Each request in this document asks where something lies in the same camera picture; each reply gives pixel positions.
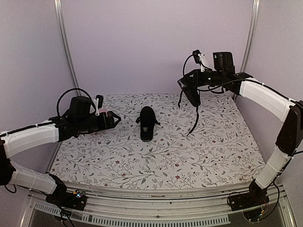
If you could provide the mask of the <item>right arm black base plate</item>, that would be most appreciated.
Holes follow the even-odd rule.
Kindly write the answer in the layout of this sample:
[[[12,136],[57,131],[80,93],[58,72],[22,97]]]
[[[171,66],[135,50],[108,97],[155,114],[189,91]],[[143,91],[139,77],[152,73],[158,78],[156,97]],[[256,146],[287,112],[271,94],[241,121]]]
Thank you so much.
[[[232,211],[253,208],[268,202],[269,197],[267,195],[267,190],[263,190],[259,194],[254,194],[251,192],[232,192],[227,198],[227,204],[230,206]]]

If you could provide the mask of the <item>black canvas shoe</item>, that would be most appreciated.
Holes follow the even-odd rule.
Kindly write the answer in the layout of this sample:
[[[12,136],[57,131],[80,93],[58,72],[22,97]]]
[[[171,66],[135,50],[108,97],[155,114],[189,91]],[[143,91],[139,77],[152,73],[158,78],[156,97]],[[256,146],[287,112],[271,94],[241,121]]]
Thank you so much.
[[[149,142],[153,139],[154,126],[160,125],[156,120],[155,112],[150,106],[145,106],[140,112],[140,116],[136,119],[136,123],[140,123],[140,138],[143,142]]]
[[[200,106],[200,95],[197,92],[197,88],[194,86],[193,79],[190,77],[182,77],[177,83],[192,106]]]

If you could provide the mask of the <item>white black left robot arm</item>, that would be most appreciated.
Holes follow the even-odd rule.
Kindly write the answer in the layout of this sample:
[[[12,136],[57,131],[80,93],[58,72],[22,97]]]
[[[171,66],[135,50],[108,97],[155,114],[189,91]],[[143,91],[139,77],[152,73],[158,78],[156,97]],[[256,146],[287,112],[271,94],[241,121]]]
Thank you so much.
[[[11,162],[11,158],[23,151],[44,144],[57,143],[115,128],[121,117],[112,111],[100,111],[103,97],[95,99],[76,96],[64,114],[58,114],[47,121],[0,134],[0,184],[18,185],[30,190],[44,192],[60,205],[70,202],[66,185],[56,176],[41,174]]]

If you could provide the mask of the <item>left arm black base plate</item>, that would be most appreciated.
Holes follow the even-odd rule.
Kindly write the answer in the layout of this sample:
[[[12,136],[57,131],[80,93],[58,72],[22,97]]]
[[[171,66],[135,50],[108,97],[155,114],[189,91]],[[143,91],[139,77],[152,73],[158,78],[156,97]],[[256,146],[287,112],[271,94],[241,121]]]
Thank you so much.
[[[45,201],[54,204],[59,208],[84,211],[87,203],[87,196],[84,190],[75,190],[73,192],[61,191],[47,195]]]

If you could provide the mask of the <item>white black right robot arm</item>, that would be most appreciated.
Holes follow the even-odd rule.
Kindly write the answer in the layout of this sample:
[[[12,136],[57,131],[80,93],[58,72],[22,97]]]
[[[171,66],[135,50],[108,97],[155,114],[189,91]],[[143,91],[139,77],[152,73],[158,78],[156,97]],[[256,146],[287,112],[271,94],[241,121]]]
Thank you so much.
[[[250,100],[280,123],[274,150],[260,174],[250,183],[249,192],[245,195],[246,204],[255,206],[263,199],[275,178],[283,172],[303,141],[303,102],[281,94],[246,72],[236,72],[231,52],[214,52],[213,69],[199,50],[194,50],[191,57],[199,67],[183,73],[178,85],[196,109],[201,104],[200,92],[221,88],[222,91],[230,91]]]

